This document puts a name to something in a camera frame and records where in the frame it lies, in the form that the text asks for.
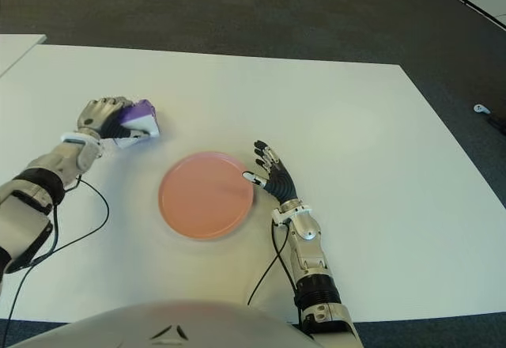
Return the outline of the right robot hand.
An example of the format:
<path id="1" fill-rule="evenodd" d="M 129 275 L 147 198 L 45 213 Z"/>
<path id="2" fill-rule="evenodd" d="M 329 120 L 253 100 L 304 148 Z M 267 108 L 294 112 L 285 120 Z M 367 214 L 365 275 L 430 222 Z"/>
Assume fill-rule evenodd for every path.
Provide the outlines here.
<path id="1" fill-rule="evenodd" d="M 266 177 L 252 171 L 244 171 L 242 177 L 268 194 L 274 196 L 279 204 L 298 199 L 296 186 L 289 171 L 274 150 L 261 140 L 254 142 L 255 163 L 263 169 Z"/>

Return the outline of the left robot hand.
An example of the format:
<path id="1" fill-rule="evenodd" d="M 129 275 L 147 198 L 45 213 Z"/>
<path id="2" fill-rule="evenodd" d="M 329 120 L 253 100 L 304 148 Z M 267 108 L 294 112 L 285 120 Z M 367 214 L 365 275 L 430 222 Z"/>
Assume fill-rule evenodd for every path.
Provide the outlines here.
<path id="1" fill-rule="evenodd" d="M 122 96 L 91 100 L 77 118 L 76 132 L 96 139 L 149 137 L 146 131 L 127 129 L 120 123 L 123 110 L 133 104 Z"/>

